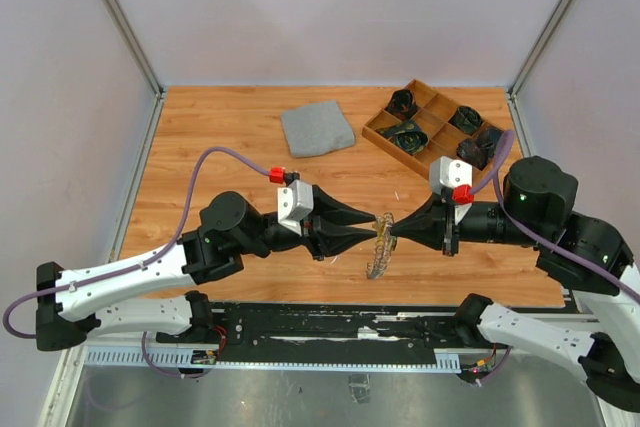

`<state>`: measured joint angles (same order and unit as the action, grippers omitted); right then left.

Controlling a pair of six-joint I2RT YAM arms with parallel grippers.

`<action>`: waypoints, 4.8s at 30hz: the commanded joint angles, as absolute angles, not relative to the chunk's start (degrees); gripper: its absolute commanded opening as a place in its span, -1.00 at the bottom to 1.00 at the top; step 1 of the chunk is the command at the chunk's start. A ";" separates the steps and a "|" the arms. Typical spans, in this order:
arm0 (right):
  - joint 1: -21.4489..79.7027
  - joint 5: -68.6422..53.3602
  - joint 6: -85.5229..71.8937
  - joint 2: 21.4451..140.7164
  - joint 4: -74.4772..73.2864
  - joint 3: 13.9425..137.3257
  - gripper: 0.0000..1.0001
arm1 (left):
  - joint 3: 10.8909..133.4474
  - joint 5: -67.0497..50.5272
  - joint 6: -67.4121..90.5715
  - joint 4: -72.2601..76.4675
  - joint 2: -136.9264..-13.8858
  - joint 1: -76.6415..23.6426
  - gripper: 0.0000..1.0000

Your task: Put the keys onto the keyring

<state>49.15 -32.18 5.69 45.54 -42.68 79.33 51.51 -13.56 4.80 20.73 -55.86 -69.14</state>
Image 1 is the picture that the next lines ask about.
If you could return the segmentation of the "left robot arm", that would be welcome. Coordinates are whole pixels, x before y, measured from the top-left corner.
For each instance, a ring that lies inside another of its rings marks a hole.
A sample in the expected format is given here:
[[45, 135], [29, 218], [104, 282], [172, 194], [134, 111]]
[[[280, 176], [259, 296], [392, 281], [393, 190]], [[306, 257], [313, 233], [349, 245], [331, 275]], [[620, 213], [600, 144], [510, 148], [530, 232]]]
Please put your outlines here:
[[320, 187], [296, 180], [277, 191], [277, 209], [261, 213], [241, 194], [217, 195], [197, 229], [135, 257], [70, 270], [50, 261], [36, 269], [36, 346], [61, 351], [90, 337], [123, 332], [186, 336], [200, 343], [214, 318], [198, 285], [244, 268], [246, 256], [305, 248], [316, 261], [375, 237], [374, 215]]

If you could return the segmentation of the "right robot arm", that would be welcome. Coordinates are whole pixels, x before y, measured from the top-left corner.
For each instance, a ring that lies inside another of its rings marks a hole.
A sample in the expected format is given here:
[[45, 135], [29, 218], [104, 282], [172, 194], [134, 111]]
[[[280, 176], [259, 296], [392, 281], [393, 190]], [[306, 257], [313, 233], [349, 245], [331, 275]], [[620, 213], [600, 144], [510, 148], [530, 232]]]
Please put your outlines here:
[[573, 209], [577, 179], [540, 156], [515, 162], [494, 202], [466, 201], [468, 187], [433, 191], [395, 224], [394, 236], [457, 254], [462, 242], [532, 247], [536, 266], [572, 291], [597, 318], [595, 332], [554, 327], [498, 302], [468, 295], [453, 322], [466, 347], [482, 341], [543, 358], [571, 372], [599, 398], [639, 410], [639, 269], [620, 232]]

